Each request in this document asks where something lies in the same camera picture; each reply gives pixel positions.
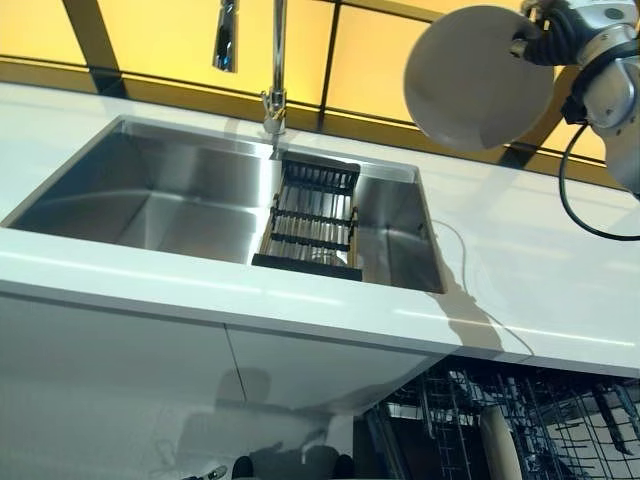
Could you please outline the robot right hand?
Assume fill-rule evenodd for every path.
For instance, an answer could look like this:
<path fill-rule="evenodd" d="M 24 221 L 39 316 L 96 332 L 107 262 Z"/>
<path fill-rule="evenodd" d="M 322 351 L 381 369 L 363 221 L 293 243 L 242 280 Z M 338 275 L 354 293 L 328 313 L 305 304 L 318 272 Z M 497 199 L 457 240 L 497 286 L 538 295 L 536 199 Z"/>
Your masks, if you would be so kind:
<path fill-rule="evenodd" d="M 540 28 L 536 37 L 523 30 L 512 37 L 510 54 L 541 66 L 578 65 L 588 27 L 577 1 L 522 1 L 520 12 Z"/>

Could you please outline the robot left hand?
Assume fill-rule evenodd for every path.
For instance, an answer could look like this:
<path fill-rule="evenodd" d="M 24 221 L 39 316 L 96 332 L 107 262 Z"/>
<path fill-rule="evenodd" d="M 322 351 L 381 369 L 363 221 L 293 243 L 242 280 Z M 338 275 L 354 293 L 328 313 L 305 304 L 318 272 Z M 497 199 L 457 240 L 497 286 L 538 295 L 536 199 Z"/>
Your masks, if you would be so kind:
<path fill-rule="evenodd" d="M 219 465 L 208 472 L 185 477 L 183 480 L 221 480 L 227 472 L 228 468 L 225 465 Z"/>

